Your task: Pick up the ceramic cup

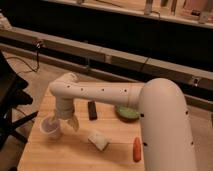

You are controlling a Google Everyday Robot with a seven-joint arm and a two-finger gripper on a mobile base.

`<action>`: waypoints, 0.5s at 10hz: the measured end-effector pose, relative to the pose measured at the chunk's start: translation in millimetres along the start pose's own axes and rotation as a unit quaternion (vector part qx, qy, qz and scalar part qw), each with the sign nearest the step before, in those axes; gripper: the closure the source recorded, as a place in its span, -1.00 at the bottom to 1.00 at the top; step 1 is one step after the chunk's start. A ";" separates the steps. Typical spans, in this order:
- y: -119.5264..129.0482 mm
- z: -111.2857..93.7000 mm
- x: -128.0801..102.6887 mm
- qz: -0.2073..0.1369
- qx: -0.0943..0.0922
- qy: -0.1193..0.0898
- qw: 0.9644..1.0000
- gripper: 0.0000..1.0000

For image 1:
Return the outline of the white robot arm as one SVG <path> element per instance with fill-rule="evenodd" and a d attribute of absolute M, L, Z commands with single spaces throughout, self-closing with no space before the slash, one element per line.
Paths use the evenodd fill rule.
<path fill-rule="evenodd" d="M 74 117 L 76 98 L 137 110 L 145 171 L 197 171 L 186 100 L 173 81 L 156 78 L 147 83 L 88 83 L 67 73 L 51 82 L 49 88 L 60 119 Z"/>

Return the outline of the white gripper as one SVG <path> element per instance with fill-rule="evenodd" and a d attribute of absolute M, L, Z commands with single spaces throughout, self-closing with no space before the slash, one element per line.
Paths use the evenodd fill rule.
<path fill-rule="evenodd" d="M 74 114 L 74 102 L 72 99 L 57 98 L 55 101 L 55 114 L 48 120 L 49 124 L 54 124 L 59 119 L 68 120 L 68 124 L 75 130 L 79 129 L 79 122 Z"/>

